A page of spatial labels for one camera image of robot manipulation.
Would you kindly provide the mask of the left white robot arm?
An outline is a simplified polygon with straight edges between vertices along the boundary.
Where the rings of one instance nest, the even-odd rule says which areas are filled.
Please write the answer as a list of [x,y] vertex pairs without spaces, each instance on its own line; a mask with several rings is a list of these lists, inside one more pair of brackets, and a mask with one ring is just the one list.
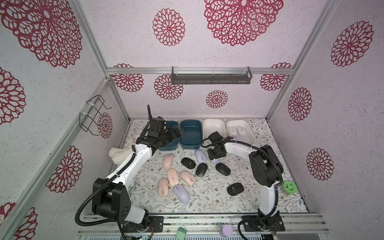
[[144,135],[140,135],[132,146],[133,152],[124,162],[105,179],[99,178],[94,182],[96,194],[92,198],[93,214],[110,222],[149,225],[148,211],[134,206],[130,200],[130,185],[156,150],[178,140],[182,135],[183,130],[177,125],[158,132],[146,130]]

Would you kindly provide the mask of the white mouse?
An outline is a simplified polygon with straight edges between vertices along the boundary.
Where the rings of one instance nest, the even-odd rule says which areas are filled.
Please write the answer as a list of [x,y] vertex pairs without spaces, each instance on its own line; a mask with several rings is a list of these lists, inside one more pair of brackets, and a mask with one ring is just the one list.
[[236,126],[238,134],[241,136],[245,136],[247,134],[247,130],[244,126]]
[[230,135],[232,137],[238,135],[238,131],[237,131],[237,128],[235,126],[228,126],[228,129],[229,129]]

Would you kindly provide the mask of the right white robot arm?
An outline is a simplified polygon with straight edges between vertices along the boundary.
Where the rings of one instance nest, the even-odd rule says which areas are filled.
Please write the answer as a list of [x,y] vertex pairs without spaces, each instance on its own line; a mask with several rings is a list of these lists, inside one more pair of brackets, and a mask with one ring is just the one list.
[[259,220],[274,216],[278,207],[278,187],[283,183],[282,173],[284,172],[279,159],[271,157],[274,154],[272,148],[265,146],[263,149],[245,142],[234,140],[221,140],[209,145],[201,145],[209,149],[211,159],[218,159],[226,156],[227,153],[249,158],[253,176],[261,186]]

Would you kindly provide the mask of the large purple mouse bottom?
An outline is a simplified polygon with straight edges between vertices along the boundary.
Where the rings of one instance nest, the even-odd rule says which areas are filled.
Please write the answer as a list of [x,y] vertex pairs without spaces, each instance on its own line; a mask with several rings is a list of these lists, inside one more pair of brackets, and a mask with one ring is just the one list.
[[173,191],[182,204],[187,204],[190,201],[190,195],[183,185],[174,186]]

